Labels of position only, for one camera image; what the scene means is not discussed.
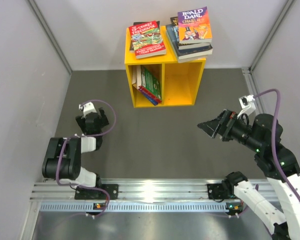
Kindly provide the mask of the dark orange Edward Tulane book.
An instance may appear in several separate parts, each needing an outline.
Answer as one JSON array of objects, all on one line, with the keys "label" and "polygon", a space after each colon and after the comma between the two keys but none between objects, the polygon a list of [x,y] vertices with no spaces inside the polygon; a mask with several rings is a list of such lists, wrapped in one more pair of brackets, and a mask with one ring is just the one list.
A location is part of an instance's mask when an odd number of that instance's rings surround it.
[{"label": "dark orange Edward Tulane book", "polygon": [[[140,25],[140,24],[144,24],[144,23],[146,23],[145,21],[137,21],[137,22],[134,22],[133,23],[133,25],[134,26],[136,26],[136,25]],[[157,23],[157,25],[158,25],[158,28],[160,27],[160,21],[157,21],[156,22]],[[130,53],[134,53],[134,47],[133,47],[133,42],[132,42],[132,40],[130,41],[130,46],[129,46],[129,52]]]}]

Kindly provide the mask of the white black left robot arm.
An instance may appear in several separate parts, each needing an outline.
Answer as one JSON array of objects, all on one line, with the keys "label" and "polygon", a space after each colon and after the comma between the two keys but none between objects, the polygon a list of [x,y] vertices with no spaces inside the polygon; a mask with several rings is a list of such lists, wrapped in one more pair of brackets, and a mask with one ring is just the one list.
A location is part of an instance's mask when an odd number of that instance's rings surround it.
[{"label": "white black left robot arm", "polygon": [[42,163],[42,176],[59,180],[63,186],[75,191],[75,200],[116,200],[118,184],[102,183],[100,175],[82,167],[82,154],[98,151],[103,143],[102,129],[109,125],[103,108],[82,110],[75,120],[82,137],[52,137]]}]

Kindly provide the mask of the teal paperback book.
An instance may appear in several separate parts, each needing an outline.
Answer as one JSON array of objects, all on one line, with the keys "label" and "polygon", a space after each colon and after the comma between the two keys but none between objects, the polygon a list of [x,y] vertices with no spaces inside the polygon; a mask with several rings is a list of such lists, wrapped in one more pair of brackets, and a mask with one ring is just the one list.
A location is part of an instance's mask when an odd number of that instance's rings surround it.
[{"label": "teal paperback book", "polygon": [[205,56],[201,56],[201,57],[190,57],[190,58],[184,58],[184,59],[178,59],[177,62],[178,63],[187,63],[187,62],[192,62],[192,61],[202,61],[206,59]]}]

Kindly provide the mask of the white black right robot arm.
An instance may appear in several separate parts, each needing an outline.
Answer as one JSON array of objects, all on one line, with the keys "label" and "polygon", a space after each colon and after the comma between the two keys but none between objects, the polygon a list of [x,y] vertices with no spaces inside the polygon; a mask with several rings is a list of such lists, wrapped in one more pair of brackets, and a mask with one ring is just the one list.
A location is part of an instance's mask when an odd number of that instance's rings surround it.
[{"label": "white black right robot arm", "polygon": [[252,124],[245,114],[223,110],[215,119],[197,127],[211,138],[237,141],[252,150],[256,165],[273,187],[281,210],[266,200],[241,172],[228,174],[221,182],[223,194],[242,200],[266,226],[274,240],[300,240],[300,166],[295,155],[281,144],[282,126],[274,116],[258,114]]}]

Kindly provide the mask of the black blue treehouse book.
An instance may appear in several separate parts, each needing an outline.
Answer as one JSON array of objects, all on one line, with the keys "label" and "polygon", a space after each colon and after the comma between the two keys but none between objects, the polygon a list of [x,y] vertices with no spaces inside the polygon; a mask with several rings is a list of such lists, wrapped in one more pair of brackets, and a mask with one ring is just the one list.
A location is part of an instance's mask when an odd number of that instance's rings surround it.
[{"label": "black blue treehouse book", "polygon": [[178,17],[173,16],[170,17],[170,22],[173,26],[174,34],[177,39],[177,45],[179,50],[188,50],[188,49],[196,49],[201,47],[209,46],[209,42],[201,42],[201,43],[179,43],[179,28],[178,28]]}]

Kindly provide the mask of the red 13-storey treehouse book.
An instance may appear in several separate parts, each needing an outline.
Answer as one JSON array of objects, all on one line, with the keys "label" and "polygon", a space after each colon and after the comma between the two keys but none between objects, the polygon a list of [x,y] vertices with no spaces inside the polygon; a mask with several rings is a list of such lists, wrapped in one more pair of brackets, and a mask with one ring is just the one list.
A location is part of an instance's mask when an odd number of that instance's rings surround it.
[{"label": "red 13-storey treehouse book", "polygon": [[136,59],[165,55],[167,50],[157,21],[128,28]]}]

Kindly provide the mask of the dark blue paperback book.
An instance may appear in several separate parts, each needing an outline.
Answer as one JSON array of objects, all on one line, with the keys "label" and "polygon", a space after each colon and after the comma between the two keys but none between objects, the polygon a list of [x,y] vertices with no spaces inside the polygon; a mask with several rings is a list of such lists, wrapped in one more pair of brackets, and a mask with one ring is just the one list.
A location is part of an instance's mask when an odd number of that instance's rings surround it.
[{"label": "dark blue paperback book", "polygon": [[199,48],[191,48],[186,50],[179,50],[177,38],[175,35],[175,32],[173,30],[173,26],[171,24],[168,24],[165,26],[166,28],[166,36],[169,40],[169,43],[172,47],[172,50],[175,54],[176,59],[187,59],[187,58],[193,58],[193,57],[202,57],[202,56],[208,56],[213,53],[213,47],[210,44],[209,46],[205,47],[199,47]]}]

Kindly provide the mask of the purple Roald Dahl book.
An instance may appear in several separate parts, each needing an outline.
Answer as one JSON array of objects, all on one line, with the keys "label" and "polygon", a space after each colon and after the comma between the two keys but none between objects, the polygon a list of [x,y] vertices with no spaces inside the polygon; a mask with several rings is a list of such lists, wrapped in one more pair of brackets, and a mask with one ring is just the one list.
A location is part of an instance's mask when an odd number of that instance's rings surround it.
[{"label": "purple Roald Dahl book", "polygon": [[180,44],[211,43],[213,39],[208,8],[180,11],[178,37]]}]

